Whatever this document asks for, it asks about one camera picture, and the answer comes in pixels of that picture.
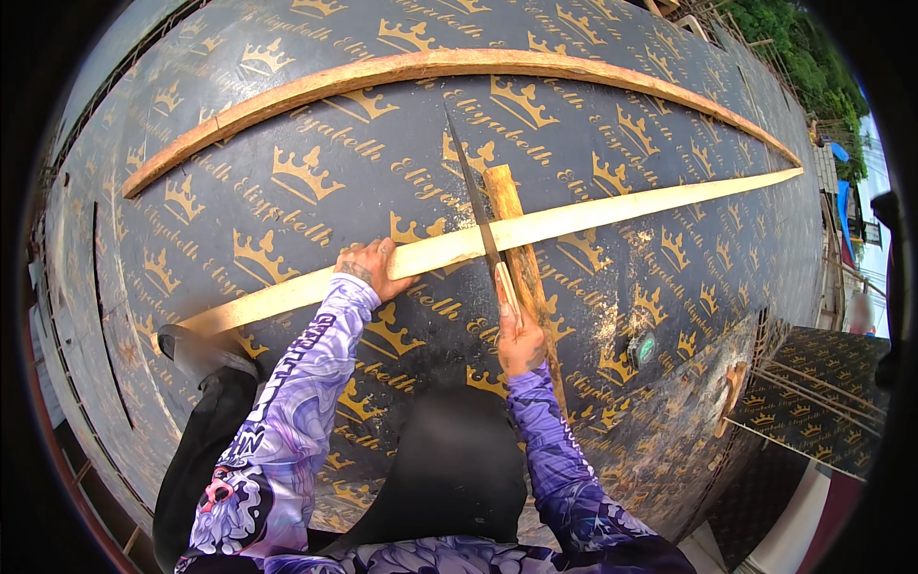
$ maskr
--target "green foliage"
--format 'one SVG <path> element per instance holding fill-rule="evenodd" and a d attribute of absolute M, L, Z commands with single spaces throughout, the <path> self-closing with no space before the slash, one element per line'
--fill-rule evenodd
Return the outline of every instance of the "green foliage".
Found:
<path fill-rule="evenodd" d="M 788 0 L 735 0 L 724 6 L 749 41 L 771 38 L 787 66 L 800 104 L 819 119 L 841 119 L 852 144 L 848 163 L 836 162 L 839 179 L 852 184 L 867 177 L 861 151 L 860 118 L 870 113 L 855 76 L 812 17 Z M 764 51 L 770 48 L 753 48 Z"/>

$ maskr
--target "leg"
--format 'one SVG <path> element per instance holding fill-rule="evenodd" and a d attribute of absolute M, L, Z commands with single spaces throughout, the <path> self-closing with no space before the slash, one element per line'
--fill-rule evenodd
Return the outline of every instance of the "leg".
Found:
<path fill-rule="evenodd" d="M 364 544 L 472 535 L 516 542 L 525 459 L 494 393 L 467 386 L 418 398 L 386 483 L 322 554 Z"/>

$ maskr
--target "sky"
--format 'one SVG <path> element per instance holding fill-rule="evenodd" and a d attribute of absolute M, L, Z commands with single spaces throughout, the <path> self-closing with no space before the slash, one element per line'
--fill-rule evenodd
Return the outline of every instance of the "sky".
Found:
<path fill-rule="evenodd" d="M 883 148 L 879 143 L 877 125 L 874 123 L 872 115 L 861 119 L 861 136 L 865 141 L 864 160 L 867 163 L 867 179 L 857 184 L 857 189 L 860 191 L 861 211 L 864 213 L 864 220 L 876 222 L 878 220 L 873 214 L 873 209 L 870 208 L 870 200 L 890 190 L 890 177 L 886 171 L 886 157 L 883 155 Z M 866 243 L 860 268 L 862 272 L 865 272 L 865 275 L 869 276 L 871 283 L 883 289 L 886 287 L 886 262 L 890 250 L 890 230 L 880 223 L 879 232 L 882 236 L 882 248 Z M 889 338 L 890 332 L 886 322 L 885 300 L 876 293 L 871 296 L 871 299 L 874 302 L 873 317 L 874 324 L 877 326 L 877 336 Z"/>

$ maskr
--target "blue tarp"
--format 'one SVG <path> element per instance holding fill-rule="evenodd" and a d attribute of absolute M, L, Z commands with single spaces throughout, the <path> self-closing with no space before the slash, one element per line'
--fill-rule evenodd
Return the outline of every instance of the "blue tarp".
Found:
<path fill-rule="evenodd" d="M 837 141 L 832 142 L 832 153 L 835 154 L 835 157 L 838 158 L 839 162 L 848 161 L 848 152 L 845 151 L 845 148 L 840 146 Z"/>
<path fill-rule="evenodd" d="M 851 246 L 851 231 L 848 229 L 848 188 L 851 186 L 846 181 L 838 180 L 838 219 L 842 224 L 842 234 L 845 236 L 845 242 L 848 244 L 848 252 L 851 253 L 851 260 L 854 261 L 855 249 Z"/>

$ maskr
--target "purple sleeve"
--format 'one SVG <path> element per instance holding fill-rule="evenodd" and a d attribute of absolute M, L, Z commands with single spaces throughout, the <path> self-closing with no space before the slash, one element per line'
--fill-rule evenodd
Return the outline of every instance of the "purple sleeve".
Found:
<path fill-rule="evenodd" d="M 306 550 L 316 472 L 329 453 L 335 403 L 379 297 L 354 276 L 331 276 L 315 319 L 274 368 L 220 456 L 198 504 L 185 557 L 265 558 Z"/>
<path fill-rule="evenodd" d="M 605 550 L 656 533 L 606 496 L 561 417 L 548 365 L 508 377 L 510 414 L 526 441 L 532 495 L 565 552 Z"/>

